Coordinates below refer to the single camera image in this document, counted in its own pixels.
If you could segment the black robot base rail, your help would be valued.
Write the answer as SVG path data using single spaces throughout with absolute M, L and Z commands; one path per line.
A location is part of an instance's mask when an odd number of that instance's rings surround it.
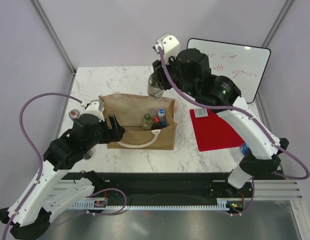
M 250 182 L 236 189 L 226 182 L 227 173 L 111 173 L 71 172 L 64 180 L 88 177 L 98 190 L 112 189 L 107 198 L 112 203 L 159 205 L 214 204 L 218 199 L 249 199 Z M 120 194 L 113 189 L 123 191 Z

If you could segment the glass cola bottle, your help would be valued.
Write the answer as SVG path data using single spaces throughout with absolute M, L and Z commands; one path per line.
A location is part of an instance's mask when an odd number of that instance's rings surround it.
M 153 119 L 152 119 L 152 126 L 151 126 L 151 130 L 160 130 L 162 127 L 161 127 L 161 124 L 160 124 L 160 118 L 158 116 L 155 116 Z

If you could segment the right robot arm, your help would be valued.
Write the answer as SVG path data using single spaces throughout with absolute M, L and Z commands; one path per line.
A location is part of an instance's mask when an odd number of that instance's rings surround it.
M 169 56 L 156 48 L 160 60 L 153 62 L 155 80 L 162 90 L 174 88 L 192 104 L 211 110 L 228 123 L 248 145 L 246 155 L 231 171 L 224 184 L 230 197 L 237 196 L 253 177 L 263 177 L 277 170 L 279 154 L 288 148 L 286 138 L 271 134 L 253 115 L 234 82 L 223 75 L 211 73 L 209 58 L 196 48 Z

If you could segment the red clip file folder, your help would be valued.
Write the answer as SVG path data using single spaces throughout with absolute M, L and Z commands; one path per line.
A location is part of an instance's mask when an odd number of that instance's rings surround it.
M 239 147 L 244 140 L 216 113 L 206 108 L 189 110 L 200 152 Z

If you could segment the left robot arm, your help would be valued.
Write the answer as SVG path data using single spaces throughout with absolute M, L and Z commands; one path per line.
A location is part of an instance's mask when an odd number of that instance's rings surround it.
M 82 114 L 71 129 L 53 140 L 43 155 L 40 177 L 33 179 L 32 193 L 23 193 L 11 207 L 0 209 L 0 221 L 11 226 L 10 233 L 17 240 L 36 240 L 65 210 L 85 197 L 99 197 L 105 191 L 105 180 L 94 171 L 84 174 L 64 192 L 50 198 L 57 183 L 84 159 L 94 146 L 119 142 L 125 133 L 116 117 L 109 115 L 111 125 L 93 114 Z

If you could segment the brown canvas tote bag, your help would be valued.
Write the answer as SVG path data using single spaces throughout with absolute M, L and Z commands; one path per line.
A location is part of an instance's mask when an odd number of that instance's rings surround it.
M 174 121 L 176 100 L 169 97 L 153 98 L 144 95 L 113 93 L 100 95 L 105 115 L 115 115 L 118 123 L 125 129 L 122 139 L 111 142 L 108 149 L 173 150 L 177 123 Z M 154 134 L 143 130 L 142 119 L 145 114 L 153 118 L 159 109 L 166 113 L 167 127 Z

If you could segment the blue red drink can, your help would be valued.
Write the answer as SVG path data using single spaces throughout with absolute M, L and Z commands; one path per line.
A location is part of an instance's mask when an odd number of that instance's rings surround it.
M 76 119 L 80 117 L 81 113 L 77 109 L 72 109 L 69 111 L 68 116 L 74 122 Z

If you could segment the blue label plastic bottle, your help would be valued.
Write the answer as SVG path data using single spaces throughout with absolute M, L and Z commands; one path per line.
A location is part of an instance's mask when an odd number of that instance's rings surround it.
M 231 150 L 231 154 L 236 163 L 240 163 L 248 151 L 248 145 L 244 142 L 239 147 Z

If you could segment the blue label water bottle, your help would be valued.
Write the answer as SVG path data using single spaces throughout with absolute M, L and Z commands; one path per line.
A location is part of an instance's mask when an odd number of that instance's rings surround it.
M 159 123 L 161 128 L 166 128 L 167 127 L 167 117 L 166 117 L 166 110 L 163 108 L 160 108 L 157 112 L 157 116 L 159 118 Z

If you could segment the black drink can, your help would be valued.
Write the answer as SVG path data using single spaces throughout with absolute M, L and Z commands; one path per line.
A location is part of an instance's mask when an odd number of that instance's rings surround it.
M 84 160 L 89 160 L 93 156 L 93 151 L 89 150 L 83 155 Z

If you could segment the clear soda water bottle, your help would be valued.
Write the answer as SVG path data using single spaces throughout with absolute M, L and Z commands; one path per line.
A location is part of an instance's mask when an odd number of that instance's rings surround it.
M 147 94 L 156 99 L 161 98 L 164 94 L 164 91 L 160 89 L 158 83 L 156 82 L 156 75 L 154 73 L 152 73 L 148 78 Z

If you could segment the white whiteboard black frame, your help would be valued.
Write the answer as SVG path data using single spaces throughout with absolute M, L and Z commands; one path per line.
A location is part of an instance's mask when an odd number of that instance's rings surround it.
M 248 104 L 255 101 L 268 65 L 269 48 L 191 38 L 188 49 L 198 49 L 209 58 L 211 72 L 230 78 Z

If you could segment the green cap glass bottle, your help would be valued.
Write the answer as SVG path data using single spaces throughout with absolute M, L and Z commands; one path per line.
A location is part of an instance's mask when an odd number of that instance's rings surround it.
M 149 113 L 146 113 L 142 120 L 142 130 L 150 131 L 152 129 L 152 125 L 153 125 L 153 119 Z

